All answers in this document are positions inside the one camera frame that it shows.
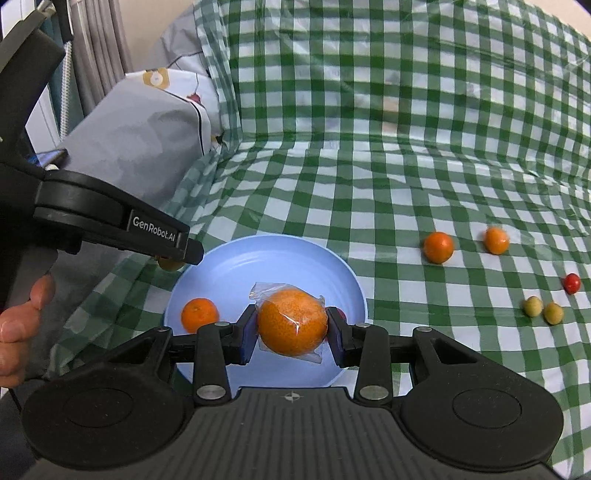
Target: tangerine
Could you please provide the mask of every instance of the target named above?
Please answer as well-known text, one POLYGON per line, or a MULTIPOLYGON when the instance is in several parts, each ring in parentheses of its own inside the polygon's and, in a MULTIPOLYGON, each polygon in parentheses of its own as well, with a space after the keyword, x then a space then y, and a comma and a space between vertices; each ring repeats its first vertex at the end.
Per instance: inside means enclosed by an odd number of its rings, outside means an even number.
POLYGON ((443 232, 433 232, 423 243, 425 257, 432 263, 442 264, 453 255, 453 240, 443 232))
POLYGON ((158 262, 158 266, 167 272, 176 272, 185 265, 184 262, 166 257, 156 257, 156 261, 158 262))
POLYGON ((504 254, 509 248, 509 235, 502 228, 491 226, 484 236, 484 244, 491 254, 504 254))
POLYGON ((275 353, 300 356, 313 352, 328 329, 318 299, 298 288, 284 288, 264 301, 258 313, 262 341, 275 353))
POLYGON ((220 314, 214 302, 209 299, 193 299, 188 302, 181 312, 181 323, 189 333, 197 332, 199 327, 208 323, 216 323, 220 314))

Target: finger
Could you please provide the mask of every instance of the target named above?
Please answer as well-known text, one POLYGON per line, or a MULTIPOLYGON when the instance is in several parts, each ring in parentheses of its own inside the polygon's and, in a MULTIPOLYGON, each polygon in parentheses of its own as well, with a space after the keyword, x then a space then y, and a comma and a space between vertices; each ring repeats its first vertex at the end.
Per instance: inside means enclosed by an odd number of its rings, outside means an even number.
POLYGON ((22 342, 34 337, 40 319, 41 312, 30 301, 5 310, 0 315, 0 342, 22 342))
POLYGON ((23 370, 29 359, 29 342, 0 345, 0 377, 10 377, 23 370))
POLYGON ((21 383, 25 381, 25 369, 18 371, 14 375, 9 375, 8 377, 0 377, 0 387, 4 388, 14 388, 19 386, 21 383))
POLYGON ((31 288, 31 302, 37 310, 45 307, 56 293, 56 284, 50 274, 41 277, 31 288))

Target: gray curtain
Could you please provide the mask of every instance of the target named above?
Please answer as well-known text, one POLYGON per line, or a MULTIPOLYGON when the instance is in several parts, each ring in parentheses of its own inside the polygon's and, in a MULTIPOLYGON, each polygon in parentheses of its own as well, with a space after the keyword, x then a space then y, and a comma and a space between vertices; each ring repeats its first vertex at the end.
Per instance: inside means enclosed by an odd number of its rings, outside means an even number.
POLYGON ((125 77, 131 56, 119 0, 70 0, 73 60, 85 115, 125 77))

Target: logo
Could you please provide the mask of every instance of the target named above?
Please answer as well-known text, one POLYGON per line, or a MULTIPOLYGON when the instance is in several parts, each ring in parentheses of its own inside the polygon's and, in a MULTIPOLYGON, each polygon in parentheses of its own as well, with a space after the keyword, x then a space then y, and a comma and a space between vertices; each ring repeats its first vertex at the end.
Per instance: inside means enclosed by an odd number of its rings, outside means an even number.
POLYGON ((301 399, 302 396, 299 393, 296 393, 296 392, 293 391, 293 392, 288 393, 287 395, 285 395, 283 398, 286 399, 288 402, 293 403, 293 402, 298 401, 299 399, 301 399))
POLYGON ((168 87, 170 87, 168 69, 148 70, 144 72, 142 79, 149 87, 156 87, 160 90, 166 90, 168 87))
POLYGON ((132 212, 128 230, 141 230, 150 233, 174 246, 178 232, 176 230, 168 229, 162 223, 158 225, 158 223, 159 222, 155 222, 152 219, 145 218, 144 215, 140 213, 132 212))

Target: blue plate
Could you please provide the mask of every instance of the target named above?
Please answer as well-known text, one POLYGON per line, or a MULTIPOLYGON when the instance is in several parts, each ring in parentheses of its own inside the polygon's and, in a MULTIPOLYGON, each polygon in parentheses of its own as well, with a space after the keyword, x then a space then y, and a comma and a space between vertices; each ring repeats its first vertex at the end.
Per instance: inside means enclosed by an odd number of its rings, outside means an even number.
MULTIPOLYGON (((186 334, 180 314, 189 300, 198 297, 215 303, 220 320, 236 322, 251 302, 248 294, 256 282, 288 283, 314 297, 322 295, 326 306, 343 310, 351 324, 367 319, 363 290, 341 258, 302 238, 257 235, 223 244, 199 265, 189 267, 173 289, 164 324, 175 335, 186 334)), ((192 381, 192 364, 179 364, 178 369, 192 381)), ((240 387, 328 387, 342 372, 326 342, 320 364, 265 352, 257 345, 248 365, 227 369, 232 395, 240 387)))

